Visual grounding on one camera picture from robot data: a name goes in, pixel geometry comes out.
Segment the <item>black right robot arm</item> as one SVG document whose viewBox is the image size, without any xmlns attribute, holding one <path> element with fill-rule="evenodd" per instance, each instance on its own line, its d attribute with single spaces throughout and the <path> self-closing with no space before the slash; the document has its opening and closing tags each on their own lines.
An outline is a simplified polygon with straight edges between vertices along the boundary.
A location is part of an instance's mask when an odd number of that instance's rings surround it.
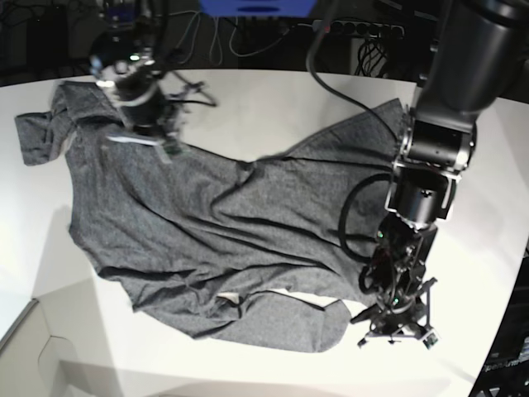
<svg viewBox="0 0 529 397">
<path fill-rule="evenodd" d="M 96 39 L 89 63 L 96 85 L 126 128 L 110 141 L 152 146 L 172 155 L 181 149 L 181 115 L 198 105 L 217 107 L 202 82 L 175 70 L 177 52 L 163 49 L 169 28 L 167 1 L 99 1 L 106 30 Z"/>
</svg>

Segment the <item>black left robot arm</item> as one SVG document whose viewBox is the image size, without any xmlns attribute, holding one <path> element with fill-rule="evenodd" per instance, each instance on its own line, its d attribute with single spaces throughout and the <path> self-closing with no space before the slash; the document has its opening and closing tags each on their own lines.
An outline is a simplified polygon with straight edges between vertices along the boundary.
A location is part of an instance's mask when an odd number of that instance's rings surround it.
<svg viewBox="0 0 529 397">
<path fill-rule="evenodd" d="M 479 115 L 504 90 L 527 34 L 525 1 L 449 2 L 426 82 L 394 135 L 391 170 L 359 182 L 339 217 L 341 249 L 362 264 L 360 290 L 375 298 L 354 317 L 369 323 L 366 340 L 437 342 L 430 323 L 433 280 L 425 276 L 436 222 L 450 213 L 476 149 Z M 347 218 L 360 191 L 378 182 L 388 182 L 386 216 L 373 254 L 362 256 L 349 247 Z"/>
</svg>

